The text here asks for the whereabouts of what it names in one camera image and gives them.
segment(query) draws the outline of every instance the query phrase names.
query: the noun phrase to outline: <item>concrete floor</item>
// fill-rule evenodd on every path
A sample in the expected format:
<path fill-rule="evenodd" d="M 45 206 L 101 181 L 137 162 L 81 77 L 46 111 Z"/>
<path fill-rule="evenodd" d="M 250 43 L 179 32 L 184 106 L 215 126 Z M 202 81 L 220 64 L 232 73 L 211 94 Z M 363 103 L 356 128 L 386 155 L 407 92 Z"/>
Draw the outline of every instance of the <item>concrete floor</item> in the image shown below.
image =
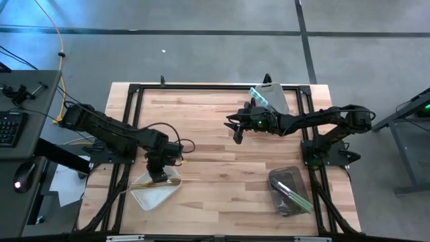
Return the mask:
<path fill-rule="evenodd" d="M 299 30 L 294 0 L 40 2 L 58 26 L 68 28 Z M 302 0 L 302 6 L 308 31 L 430 32 L 426 0 Z M 9 1 L 0 24 L 51 26 L 28 0 Z M 299 36 L 67 34 L 63 39 L 68 93 L 98 110 L 105 108 L 111 82 L 158 81 L 160 75 L 167 81 L 259 83 L 270 73 L 280 83 L 309 84 Z M 310 37 L 309 43 L 316 80 L 329 85 L 333 104 L 366 106 L 377 113 L 376 122 L 429 87 L 430 38 Z M 0 33 L 0 44 L 40 69 L 58 68 L 56 34 Z M 0 61 L 28 69 L 6 56 Z M 56 96 L 49 114 L 56 116 L 59 106 Z M 58 144 L 78 138 L 50 121 L 42 137 Z M 428 241 L 430 192 L 393 194 L 409 180 L 389 130 L 347 140 L 362 156 L 350 171 L 362 231 Z"/>

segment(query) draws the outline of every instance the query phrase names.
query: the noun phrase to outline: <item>wooden table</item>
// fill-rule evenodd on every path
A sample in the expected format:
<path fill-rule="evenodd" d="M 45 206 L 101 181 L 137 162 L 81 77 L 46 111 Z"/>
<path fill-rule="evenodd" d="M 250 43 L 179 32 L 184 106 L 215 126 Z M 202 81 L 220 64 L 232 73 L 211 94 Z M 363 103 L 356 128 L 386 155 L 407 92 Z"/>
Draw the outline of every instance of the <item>wooden table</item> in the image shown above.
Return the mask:
<path fill-rule="evenodd" d="M 129 83 L 112 83 L 105 113 L 122 120 Z M 314 109 L 332 106 L 327 85 L 311 85 Z M 298 114 L 296 94 L 285 91 L 290 111 Z M 177 170 L 182 187 L 152 211 L 144 211 L 128 194 L 124 205 L 121 233 L 178 235 L 317 235 L 315 214 L 283 218 L 275 213 L 269 193 L 267 174 L 272 169 L 297 166 L 310 193 L 309 176 L 302 164 L 302 132 L 285 137 L 245 132 L 243 143 L 236 145 L 232 131 L 223 125 L 250 100 L 247 91 L 237 90 L 145 90 L 139 127 L 168 122 L 181 138 L 196 143 L 196 151 L 184 154 L 188 163 Z M 154 127 L 175 140 L 166 126 Z M 321 134 L 333 126 L 319 126 Z M 191 145 L 185 143 L 185 150 Z M 130 172 L 129 184 L 145 171 L 144 152 L 138 151 Z M 79 216 L 84 227 L 105 202 L 112 165 L 100 165 L 88 179 Z M 345 171 L 327 167 L 334 204 L 350 225 L 360 230 L 351 185 Z M 110 226 L 115 216 L 114 204 Z M 322 205 L 325 227 L 327 210 Z"/>

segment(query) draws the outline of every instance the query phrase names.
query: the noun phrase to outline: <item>white paper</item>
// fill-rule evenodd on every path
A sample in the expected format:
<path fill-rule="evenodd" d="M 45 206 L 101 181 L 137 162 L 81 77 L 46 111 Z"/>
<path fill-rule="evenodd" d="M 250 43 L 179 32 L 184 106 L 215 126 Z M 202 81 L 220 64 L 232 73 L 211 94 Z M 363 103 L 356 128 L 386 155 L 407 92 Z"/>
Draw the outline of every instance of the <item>white paper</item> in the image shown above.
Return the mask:
<path fill-rule="evenodd" d="M 89 161 L 88 156 L 80 156 L 80 158 Z M 49 190 L 52 192 L 58 192 L 60 206 L 63 207 L 81 199 L 81 196 L 85 191 L 86 181 L 86 178 L 79 179 L 76 171 L 63 165 L 58 165 Z"/>

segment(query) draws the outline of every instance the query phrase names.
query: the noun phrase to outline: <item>black desk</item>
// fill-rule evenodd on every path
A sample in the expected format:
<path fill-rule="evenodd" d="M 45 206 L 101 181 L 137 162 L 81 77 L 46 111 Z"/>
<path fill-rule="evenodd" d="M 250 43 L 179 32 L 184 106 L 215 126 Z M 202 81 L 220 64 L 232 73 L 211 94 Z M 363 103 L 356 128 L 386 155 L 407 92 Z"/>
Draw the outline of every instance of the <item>black desk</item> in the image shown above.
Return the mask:
<path fill-rule="evenodd" d="M 0 73 L 0 83 L 12 86 L 14 90 L 22 84 L 29 92 L 33 92 L 41 81 L 48 88 L 40 90 L 36 94 L 36 99 L 27 99 L 21 106 L 27 110 L 47 114 L 60 76 L 60 71 L 12 71 Z M 12 108 L 16 107 L 0 92 L 0 110 L 8 111 Z M 26 224 L 34 224 L 41 205 L 40 182 L 45 175 L 47 161 L 84 174 L 89 173 L 88 161 L 40 138 L 46 120 L 45 115 L 25 110 L 14 112 L 27 112 L 28 119 L 16 147 L 0 148 L 0 238 L 19 237 Z M 25 194 L 17 194 L 12 187 L 13 176 L 18 166 L 30 159 L 37 165 L 33 186 Z"/>

